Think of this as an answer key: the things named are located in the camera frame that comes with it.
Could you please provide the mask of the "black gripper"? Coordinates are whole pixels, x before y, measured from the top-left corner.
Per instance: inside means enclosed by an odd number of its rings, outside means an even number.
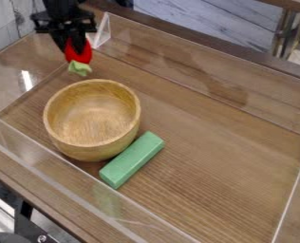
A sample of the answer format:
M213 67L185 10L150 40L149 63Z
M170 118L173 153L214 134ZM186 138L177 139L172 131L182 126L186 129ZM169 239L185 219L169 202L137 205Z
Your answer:
M86 32L97 31L94 13L79 7L87 0L42 0L45 10L31 14L30 18L35 24L38 33L47 33L50 28L61 28L65 24L81 24ZM65 30L50 31L51 38L61 50L65 50L67 33ZM85 50L87 38L86 33L77 28L71 30L71 45L75 52L81 54Z

